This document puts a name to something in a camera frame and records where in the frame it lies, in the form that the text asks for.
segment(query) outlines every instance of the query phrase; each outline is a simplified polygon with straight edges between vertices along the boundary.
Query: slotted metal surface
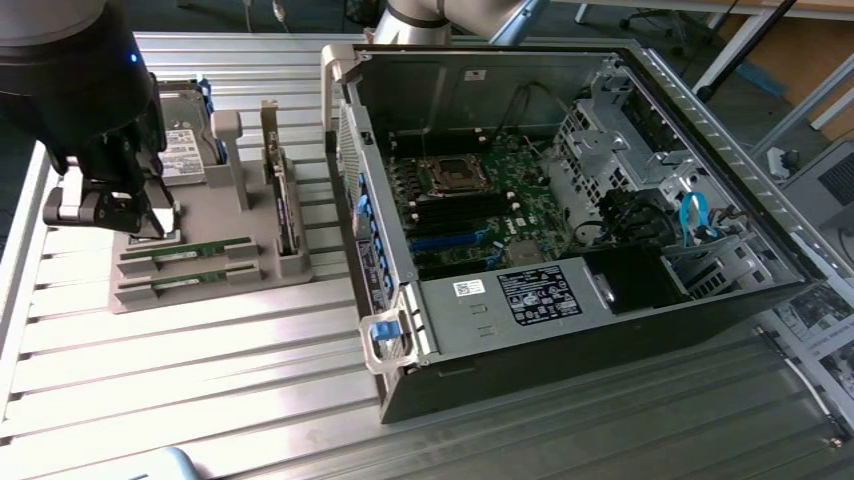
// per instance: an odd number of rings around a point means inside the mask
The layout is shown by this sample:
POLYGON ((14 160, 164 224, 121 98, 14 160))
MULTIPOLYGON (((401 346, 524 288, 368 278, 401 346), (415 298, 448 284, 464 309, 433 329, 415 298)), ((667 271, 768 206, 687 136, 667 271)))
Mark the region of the slotted metal surface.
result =
POLYGON ((748 325, 687 351, 380 425, 319 126, 317 51, 357 37, 139 39, 161 78, 201 73, 216 107, 244 112, 249 159, 260 159, 260 124, 248 112, 279 101, 317 281, 113 316, 112 235, 48 230, 37 202, 21 202, 9 241, 21 253, 0 270, 0 478, 131 478, 128 465, 167 445, 205 478, 854 476, 854 450, 824 446, 808 394, 748 325))
POLYGON ((844 159, 819 177, 824 188, 840 205, 854 202, 854 154, 844 159))

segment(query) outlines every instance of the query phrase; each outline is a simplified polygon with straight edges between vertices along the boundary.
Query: hard drive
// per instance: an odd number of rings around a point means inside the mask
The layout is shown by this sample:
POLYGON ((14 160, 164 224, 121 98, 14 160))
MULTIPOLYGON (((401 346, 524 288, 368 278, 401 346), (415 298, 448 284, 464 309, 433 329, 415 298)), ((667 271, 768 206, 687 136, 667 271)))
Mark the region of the hard drive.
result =
POLYGON ((165 185, 204 183, 204 166, 224 163, 224 150, 211 132, 207 81, 160 82, 167 149, 160 153, 165 185))

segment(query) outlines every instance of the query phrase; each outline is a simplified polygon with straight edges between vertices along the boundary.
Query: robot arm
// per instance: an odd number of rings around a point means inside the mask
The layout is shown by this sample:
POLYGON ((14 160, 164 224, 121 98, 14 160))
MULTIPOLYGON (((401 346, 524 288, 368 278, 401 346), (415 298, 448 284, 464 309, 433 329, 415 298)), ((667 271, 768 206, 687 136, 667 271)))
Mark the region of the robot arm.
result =
POLYGON ((548 0, 389 0, 376 43, 449 43, 455 23, 496 45, 516 45, 548 0))
POLYGON ((62 175, 45 223, 145 237, 172 230, 156 85, 117 2, 0 0, 0 114, 44 143, 62 175))

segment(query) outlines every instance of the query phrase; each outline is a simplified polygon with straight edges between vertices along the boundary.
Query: barcode sticker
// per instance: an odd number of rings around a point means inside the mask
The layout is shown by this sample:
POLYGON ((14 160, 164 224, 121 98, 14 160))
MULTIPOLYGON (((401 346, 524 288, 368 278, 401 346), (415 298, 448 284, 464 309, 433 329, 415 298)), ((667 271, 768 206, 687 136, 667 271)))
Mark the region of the barcode sticker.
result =
POLYGON ((457 297, 464 297, 465 295, 476 295, 477 293, 485 292, 485 288, 483 288, 481 280, 468 280, 465 282, 456 282, 453 284, 453 293, 456 293, 457 297))
POLYGON ((160 154, 163 176, 180 177, 201 174, 201 154, 192 130, 168 130, 165 143, 165 151, 160 154))

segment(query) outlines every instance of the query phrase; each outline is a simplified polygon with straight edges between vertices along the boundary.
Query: metal bracket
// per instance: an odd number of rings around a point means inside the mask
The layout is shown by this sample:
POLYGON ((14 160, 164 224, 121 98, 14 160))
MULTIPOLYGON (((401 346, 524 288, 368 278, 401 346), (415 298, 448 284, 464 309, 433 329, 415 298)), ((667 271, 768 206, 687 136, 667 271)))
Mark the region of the metal bracket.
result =
POLYGON ((323 131, 332 131, 332 84, 349 80, 352 70, 360 63, 360 58, 349 44, 332 44, 323 47, 320 51, 320 89, 323 111, 323 131))

